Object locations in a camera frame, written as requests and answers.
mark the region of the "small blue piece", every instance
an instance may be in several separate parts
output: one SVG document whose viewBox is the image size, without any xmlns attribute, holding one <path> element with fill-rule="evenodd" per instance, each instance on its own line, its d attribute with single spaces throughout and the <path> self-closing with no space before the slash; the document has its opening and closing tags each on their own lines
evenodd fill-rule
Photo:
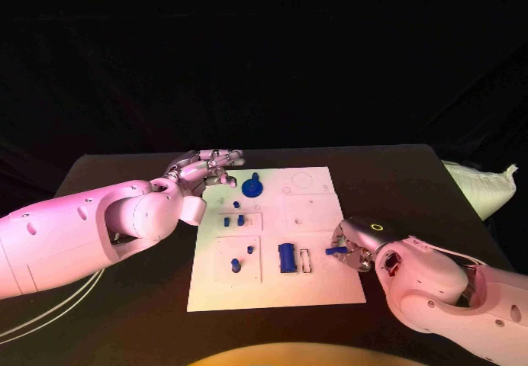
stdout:
<svg viewBox="0 0 528 366">
<path fill-rule="evenodd" d="M 258 174 L 252 173 L 251 179 L 242 183 L 242 193 L 245 197 L 255 198 L 261 195 L 261 182 L 258 181 Z"/>
<path fill-rule="evenodd" d="M 233 270 L 233 273 L 239 273 L 240 265 L 238 259 L 230 261 L 230 269 Z"/>
<path fill-rule="evenodd" d="M 297 271 L 294 264 L 294 245 L 288 242 L 278 245 L 279 273 L 292 273 Z"/>
<path fill-rule="evenodd" d="M 336 248 L 324 249 L 326 255 L 331 255 L 333 253 L 347 253 L 349 250 L 344 246 L 337 246 Z"/>
</svg>

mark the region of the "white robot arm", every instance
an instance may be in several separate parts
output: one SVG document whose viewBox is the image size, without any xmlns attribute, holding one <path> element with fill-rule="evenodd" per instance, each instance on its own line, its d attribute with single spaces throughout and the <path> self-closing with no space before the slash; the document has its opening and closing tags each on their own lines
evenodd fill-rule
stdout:
<svg viewBox="0 0 528 366">
<path fill-rule="evenodd" d="M 340 241 L 347 252 L 333 256 L 357 271 L 375 264 L 388 307 L 411 329 L 447 337 L 496 364 L 526 364 L 528 276 L 399 236 L 363 217 L 340 222 L 331 246 Z M 474 264 L 458 266 L 442 252 Z"/>
<path fill-rule="evenodd" d="M 199 225 L 206 185 L 236 181 L 242 151 L 187 152 L 163 178 L 31 204 L 0 219 L 0 299 L 62 286 L 150 248 L 178 220 Z"/>
</svg>

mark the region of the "white fabric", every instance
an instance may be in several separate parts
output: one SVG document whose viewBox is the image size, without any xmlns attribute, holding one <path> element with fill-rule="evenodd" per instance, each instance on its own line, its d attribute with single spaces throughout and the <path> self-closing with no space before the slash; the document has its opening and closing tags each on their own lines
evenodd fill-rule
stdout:
<svg viewBox="0 0 528 366">
<path fill-rule="evenodd" d="M 486 173 L 454 162 L 442 164 L 480 219 L 486 220 L 515 194 L 512 175 L 517 167 L 512 164 L 503 173 Z"/>
</svg>

